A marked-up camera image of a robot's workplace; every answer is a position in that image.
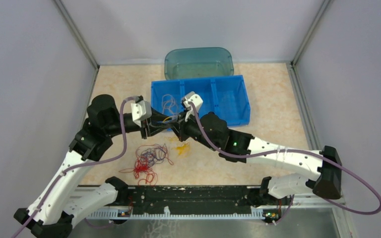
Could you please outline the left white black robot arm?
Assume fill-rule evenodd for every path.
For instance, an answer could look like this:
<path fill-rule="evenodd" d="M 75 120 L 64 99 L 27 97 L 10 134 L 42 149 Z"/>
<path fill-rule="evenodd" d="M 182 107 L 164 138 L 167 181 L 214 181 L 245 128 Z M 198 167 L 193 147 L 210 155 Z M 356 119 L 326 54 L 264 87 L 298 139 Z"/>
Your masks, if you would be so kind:
<path fill-rule="evenodd" d="M 153 109 L 141 96 L 131 96 L 131 113 L 117 107 L 108 94 L 95 97 L 87 108 L 88 117 L 69 145 L 68 152 L 41 195 L 27 208 L 18 209 L 14 218 L 22 229 L 37 238 L 65 238 L 88 215 L 109 204 L 129 204 L 128 185 L 117 177 L 105 180 L 94 192 L 69 204 L 68 200 L 83 177 L 112 146 L 113 137 L 139 132 L 142 138 L 159 133 L 150 123 L 161 122 L 165 115 Z"/>

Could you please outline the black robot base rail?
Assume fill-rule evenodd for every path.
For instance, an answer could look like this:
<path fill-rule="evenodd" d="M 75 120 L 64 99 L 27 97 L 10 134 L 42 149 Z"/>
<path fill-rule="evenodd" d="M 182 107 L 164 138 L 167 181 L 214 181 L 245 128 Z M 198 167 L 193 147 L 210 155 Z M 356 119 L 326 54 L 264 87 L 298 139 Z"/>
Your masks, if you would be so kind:
<path fill-rule="evenodd" d="M 121 192 L 111 205 L 124 206 L 121 216 L 183 218 L 246 218 L 252 216 L 266 223 L 278 221 L 283 206 L 292 199 L 277 199 L 260 186 L 136 186 Z"/>

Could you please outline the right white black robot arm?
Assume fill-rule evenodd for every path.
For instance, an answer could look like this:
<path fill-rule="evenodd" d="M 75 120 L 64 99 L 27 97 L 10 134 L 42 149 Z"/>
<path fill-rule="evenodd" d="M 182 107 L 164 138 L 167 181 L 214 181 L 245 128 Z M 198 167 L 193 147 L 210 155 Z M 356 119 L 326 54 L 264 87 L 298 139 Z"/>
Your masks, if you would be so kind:
<path fill-rule="evenodd" d="M 209 112 L 200 119 L 181 114 L 172 123 L 180 141 L 191 138 L 232 163 L 260 164 L 290 171 L 282 177 L 265 177 L 259 197 L 273 204 L 288 195 L 312 192 L 330 200 L 341 198 L 342 163 L 336 148 L 300 150 L 274 144 L 252 134 L 229 129 L 227 123 Z"/>

